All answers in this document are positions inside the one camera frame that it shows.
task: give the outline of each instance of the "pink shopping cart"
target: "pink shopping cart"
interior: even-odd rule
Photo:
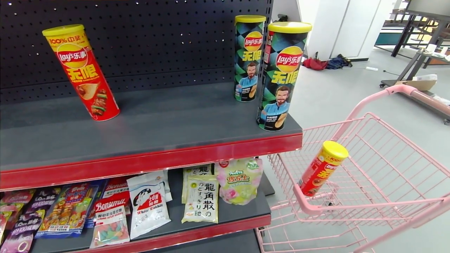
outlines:
[[[285,199],[271,208],[271,225],[256,229],[262,252],[374,252],[450,209],[448,169],[373,113],[357,117],[368,102],[396,92],[450,115],[450,107],[415,88],[392,86],[362,100],[345,121],[305,129],[301,150],[269,155]],[[307,197],[297,183],[326,140],[350,157]],[[382,236],[368,239],[366,229]]]

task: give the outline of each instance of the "pegboard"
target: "pegboard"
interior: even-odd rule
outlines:
[[[270,17],[271,8],[272,0],[1,1],[0,102],[76,95],[41,33],[76,23],[114,92],[232,81],[234,17]]]

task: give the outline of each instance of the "gray floor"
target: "gray floor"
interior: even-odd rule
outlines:
[[[409,59],[398,56],[393,58],[390,53],[374,49],[368,62],[355,63],[353,68],[343,70],[324,70],[321,72],[301,68],[301,80],[297,83],[290,113],[304,128],[314,127],[326,123],[344,120],[351,109],[364,97],[380,91],[379,83],[382,79],[395,79],[396,76],[383,70],[399,74]],[[365,66],[378,68],[377,72],[365,69]],[[450,67],[433,66],[421,69],[419,74],[438,75],[438,82],[432,92],[441,97],[450,98]],[[422,147],[436,160],[450,168],[450,160],[446,158],[449,152],[450,126],[445,126],[442,118],[430,113],[414,102],[394,95],[369,104],[363,112],[373,112],[389,123],[399,132]],[[267,158],[265,171],[277,191],[275,196],[268,197],[270,204],[286,199],[280,188],[278,179],[270,170]],[[436,218],[418,229],[411,229],[392,238],[374,248],[378,253],[423,253],[431,250],[433,253],[448,252],[450,227],[450,212]],[[288,228],[287,234],[298,235],[297,239],[310,238],[311,235],[323,236],[327,233],[342,232],[342,227],[307,225],[297,223]],[[385,232],[383,228],[364,227],[364,235],[369,239]],[[285,234],[278,232],[273,241],[284,241]],[[345,244],[347,237],[335,240]],[[296,249],[307,247],[321,247],[324,244],[297,245]],[[318,252],[350,252],[353,248],[322,250]]]

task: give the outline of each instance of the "cart handle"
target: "cart handle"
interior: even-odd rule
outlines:
[[[358,116],[358,114],[361,112],[361,110],[364,108],[364,106],[366,106],[368,103],[370,103],[374,100],[377,100],[379,98],[386,97],[391,94],[397,93],[397,92],[401,92],[408,96],[416,98],[416,99],[424,102],[425,104],[428,104],[428,105],[436,108],[437,110],[441,111],[442,113],[447,114],[450,117],[450,106],[447,106],[447,105],[437,101],[436,99],[424,94],[423,92],[418,91],[416,88],[414,88],[412,86],[398,84],[398,85],[393,85],[391,87],[388,87],[380,92],[372,94],[372,95],[366,97],[365,99],[361,100],[361,102],[359,102],[356,105],[356,107],[351,111],[350,115],[348,115],[347,120],[349,121],[349,120],[355,119]],[[350,127],[350,124],[351,124],[350,122],[342,124],[339,127],[339,129],[336,131],[336,133],[333,135],[332,140],[339,139],[343,135],[343,133],[347,130],[347,128]]]

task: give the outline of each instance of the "snack bag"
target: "snack bag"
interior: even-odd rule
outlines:
[[[114,194],[124,191],[128,193],[128,183],[126,182],[128,178],[130,178],[130,176],[120,176],[109,179],[106,184],[105,191],[103,192],[102,199],[109,198]],[[125,205],[125,214],[131,214],[130,203]]]
[[[181,223],[186,221],[219,223],[217,216],[219,182],[216,177],[214,175],[189,176],[187,185],[188,196]]]
[[[60,192],[60,187],[47,187],[39,189],[37,194],[33,197],[33,200],[28,205],[25,213],[33,213],[39,210],[44,210],[47,212],[55,202]]]
[[[65,185],[47,212],[36,238],[80,236],[98,188],[95,181]]]
[[[1,253],[27,253],[30,251],[33,235],[42,223],[45,210],[25,213],[19,217],[14,228],[4,241]]]
[[[6,223],[13,212],[0,212],[0,245],[3,242],[3,233],[5,232]]]
[[[186,204],[188,177],[196,175],[212,175],[211,164],[187,167],[183,169],[183,192],[181,194],[181,203]]]
[[[262,160],[245,158],[216,163],[219,195],[227,203],[245,205],[256,197],[262,176]]]
[[[127,180],[133,205],[130,238],[148,233],[170,222],[166,192],[160,176],[154,172]]]
[[[107,179],[101,179],[101,180],[98,180],[95,182],[95,183],[98,183],[99,190],[97,191],[94,199],[92,200],[93,203],[97,202],[97,200],[99,200],[102,197],[102,194],[103,194],[103,191],[105,190],[107,181],[108,181]],[[87,213],[88,213],[88,215],[87,215],[84,227],[85,228],[94,227],[94,224],[95,224],[95,208],[94,208],[94,206],[91,206],[91,209]]]
[[[125,205],[129,201],[130,194],[121,192],[95,202],[96,223],[89,248],[130,241],[125,215]]]
[[[169,186],[169,170],[163,170],[162,173],[164,175],[162,181],[164,182],[164,191],[166,192],[166,202],[169,202],[172,201],[172,193],[170,193]]]
[[[36,189],[15,190],[4,193],[0,200],[0,212],[11,211],[12,214],[6,223],[6,230],[11,230],[16,224],[17,219],[22,213],[22,208],[25,204],[30,202]]]

